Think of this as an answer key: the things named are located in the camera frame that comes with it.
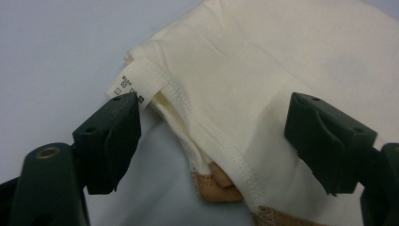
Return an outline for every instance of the fabric fold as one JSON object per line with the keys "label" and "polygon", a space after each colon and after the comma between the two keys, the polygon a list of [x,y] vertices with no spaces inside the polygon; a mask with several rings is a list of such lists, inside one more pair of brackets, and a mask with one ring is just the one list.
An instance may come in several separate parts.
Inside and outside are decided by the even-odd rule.
{"label": "fabric fold", "polygon": [[207,0],[126,59],[149,78],[139,83],[156,81],[150,105],[180,139],[198,188],[208,187],[202,197],[361,225],[362,187],[328,196],[285,140],[285,119],[291,93],[303,92],[380,132],[376,146],[394,140],[398,38],[397,21],[358,0]]}

